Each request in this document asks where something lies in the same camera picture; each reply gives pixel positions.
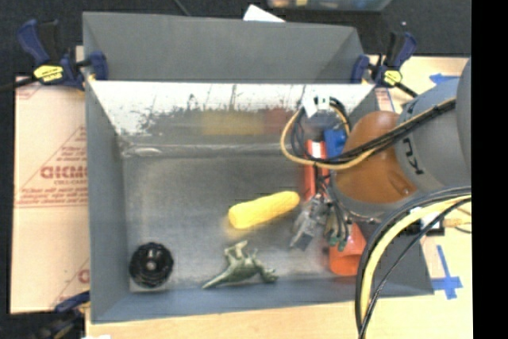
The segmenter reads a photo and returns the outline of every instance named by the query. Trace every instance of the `black round object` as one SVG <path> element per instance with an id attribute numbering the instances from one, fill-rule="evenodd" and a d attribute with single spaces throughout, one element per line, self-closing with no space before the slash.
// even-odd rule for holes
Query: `black round object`
<path id="1" fill-rule="evenodd" d="M 141 245 L 134 252 L 129 273 L 140 287 L 157 288 L 164 284 L 173 270 L 173 257 L 159 243 Z"/>

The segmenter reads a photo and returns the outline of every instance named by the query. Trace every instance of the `yellow cable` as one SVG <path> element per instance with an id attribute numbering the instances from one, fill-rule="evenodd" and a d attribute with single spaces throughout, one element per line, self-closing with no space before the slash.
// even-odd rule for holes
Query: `yellow cable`
<path id="1" fill-rule="evenodd" d="M 315 165 L 316 167 L 319 167 L 319 168 L 326 168 L 326 169 L 329 169 L 329 170 L 344 170 L 346 168 L 350 168 L 352 167 L 353 165 L 357 165 L 360 161 L 363 161 L 364 159 L 366 159 L 368 156 L 370 156 L 374 150 L 371 149 L 371 150 L 367 150 L 366 152 L 363 152 L 362 154 L 360 154 L 357 158 L 355 158 L 354 160 L 351 160 L 349 162 L 347 162 L 346 164 L 325 164 L 325 163 L 320 163 L 318 161 L 313 161 L 313 160 L 308 160 L 308 159 L 303 159 L 303 158 L 300 158 L 300 157 L 297 157 L 297 156 L 293 156 L 291 153 L 289 153 L 286 149 L 286 143 L 285 143 L 285 140 L 286 140 L 286 136 L 287 136 L 287 132 L 289 131 L 290 127 L 293 125 L 294 121 L 296 120 L 296 117 L 298 116 L 298 111 L 291 117 L 291 119 L 289 120 L 288 123 L 286 123 L 286 125 L 284 126 L 284 129 L 283 129 L 283 132 L 280 136 L 280 149 L 281 151 L 283 152 L 283 155 L 297 163 L 297 164 L 303 164 L 303 165 Z"/>
<path id="2" fill-rule="evenodd" d="M 425 208 L 421 208 L 420 210 L 415 210 L 408 214 L 401 221 L 394 224 L 388 231 L 379 239 L 378 244 L 372 250 L 371 255 L 369 256 L 368 262 L 365 266 L 364 276 L 362 285 L 360 288 L 360 312 L 362 317 L 362 322 L 365 319 L 365 315 L 367 313 L 368 304 L 370 302 L 371 297 L 371 285 L 372 280 L 374 279 L 374 271 L 377 267 L 381 256 L 384 254 L 385 249 L 388 245 L 397 237 L 397 235 L 402 232 L 407 226 L 412 223 L 418 221 L 428 214 L 432 214 L 435 212 L 443 212 L 447 210 L 449 207 L 455 205 L 461 200 L 468 199 L 471 197 L 471 194 L 462 195 L 453 199 L 449 199 L 447 201 L 436 202 L 432 205 L 429 205 Z"/>
<path id="3" fill-rule="evenodd" d="M 435 107 L 443 106 L 444 104 L 450 103 L 453 100 L 455 100 L 455 98 L 447 99 L 444 102 L 439 103 L 438 105 L 436 105 L 434 107 L 431 107 L 431 108 L 421 112 L 420 114 L 417 114 L 416 116 L 412 117 L 410 120 L 404 121 L 401 125 L 398 125 L 398 126 L 394 127 L 391 131 L 393 132 L 393 131 L 395 131 L 397 129 L 400 129 L 403 126 L 406 126 L 408 123 L 411 123 L 412 121 L 418 120 L 420 117 L 422 117 L 423 115 L 427 114 L 429 111 L 433 110 Z M 349 134 L 349 127 L 347 126 L 347 122 L 345 120 L 344 115 L 337 108 L 333 107 L 333 109 L 336 111 L 337 114 L 339 114 L 339 116 L 341 116 L 343 122 L 346 125 L 346 132 Z M 287 159 L 293 161 L 296 164 L 315 165 L 318 168 L 325 168 L 325 169 L 328 169 L 328 170 L 341 171 L 341 170 L 345 170 L 345 169 L 354 167 L 358 163 L 361 163 L 363 160 L 365 160 L 366 158 L 371 156 L 376 151 L 376 148 L 371 148 L 371 149 L 366 150 L 365 152 L 362 152 L 361 154 L 359 154 L 357 158 L 355 158 L 353 160 L 350 160 L 347 163 L 343 163 L 343 164 L 326 164 L 326 163 L 321 163 L 319 161 L 314 161 L 314 160 L 309 160 L 309 159 L 304 159 L 304 158 L 301 158 L 301 157 L 297 157 L 297 156 L 295 156 L 295 155 L 293 155 L 293 154 L 291 154 L 290 152 L 287 151 L 285 140 L 286 140 L 287 132 L 289 131 L 291 126 L 294 124 L 294 121 L 296 120 L 296 118 L 298 116 L 298 113 L 299 113 L 299 110 L 297 110 L 296 113 L 291 117 L 289 122 L 286 123 L 286 125 L 284 126 L 284 129 L 283 129 L 283 132 L 282 132 L 282 134 L 280 136 L 280 149 L 283 152 L 283 155 Z"/>

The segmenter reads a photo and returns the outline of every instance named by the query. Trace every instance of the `gray box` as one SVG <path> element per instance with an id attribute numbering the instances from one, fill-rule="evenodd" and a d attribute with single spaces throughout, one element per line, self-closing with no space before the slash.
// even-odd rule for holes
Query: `gray box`
<path id="1" fill-rule="evenodd" d="M 375 109 L 369 87 L 348 84 L 362 53 L 355 29 L 84 13 L 83 35 L 85 55 L 101 49 L 110 66 L 110 80 L 87 84 L 94 323 L 354 299 L 355 279 L 328 271 L 324 241 L 289 250 L 298 208 L 246 231 L 226 214 L 234 203 L 299 190 L 302 169 L 278 141 L 303 94 L 333 93 L 353 117 Z M 279 279 L 203 290 L 240 240 Z M 165 291 L 140 292 L 129 277 L 133 251 L 148 241 L 175 258 Z M 388 265 L 403 245 L 393 245 Z M 406 263 L 411 271 L 394 273 L 385 293 L 432 292 L 419 247 Z"/>

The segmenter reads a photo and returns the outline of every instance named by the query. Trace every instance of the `blue tape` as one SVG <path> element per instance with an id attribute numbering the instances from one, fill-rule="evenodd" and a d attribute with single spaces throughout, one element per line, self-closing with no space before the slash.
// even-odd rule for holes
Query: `blue tape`
<path id="1" fill-rule="evenodd" d="M 434 75 L 431 75 L 429 78 L 432 82 L 434 82 L 435 84 L 438 84 L 438 83 L 446 82 L 450 79 L 457 79 L 459 77 L 456 75 L 434 74 Z"/>
<path id="2" fill-rule="evenodd" d="M 443 264 L 444 277 L 431 279 L 432 287 L 435 291 L 444 290 L 446 299 L 455 299 L 457 298 L 455 289 L 462 288 L 463 285 L 460 282 L 459 277 L 450 276 L 450 271 L 448 269 L 448 265 L 446 264 L 445 254 L 443 253 L 443 248 L 440 245 L 437 245 L 437 252 L 439 254 L 439 258 L 441 259 L 441 263 Z"/>

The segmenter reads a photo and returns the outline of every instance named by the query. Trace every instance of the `clamp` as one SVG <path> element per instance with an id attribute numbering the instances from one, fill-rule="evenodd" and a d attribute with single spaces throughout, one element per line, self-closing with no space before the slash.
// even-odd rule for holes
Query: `clamp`
<path id="1" fill-rule="evenodd" d="M 43 85 L 63 85 L 84 91 L 85 77 L 81 67 L 92 67 L 96 79 L 107 79 L 108 65 L 102 52 L 94 51 L 83 61 L 76 61 L 70 52 L 59 55 L 56 50 L 57 26 L 57 20 L 38 24 L 32 19 L 17 31 L 21 47 L 35 60 L 32 78 L 25 83 L 39 81 Z"/>
<path id="2" fill-rule="evenodd" d="M 410 33 L 392 32 L 388 52 L 383 60 L 379 55 L 375 65 L 370 63 L 368 56 L 362 54 L 352 68 L 351 82 L 360 83 L 365 71 L 370 71 L 371 80 L 377 87 L 397 87 L 412 97 L 418 94 L 402 84 L 401 66 L 416 51 L 416 40 Z"/>
<path id="3" fill-rule="evenodd" d="M 79 308 L 89 301 L 89 291 L 66 299 L 53 310 L 56 314 L 62 314 L 61 318 L 43 326 L 37 332 L 23 337 L 23 339 L 63 339 L 77 327 L 78 323 L 83 324 L 83 313 Z"/>

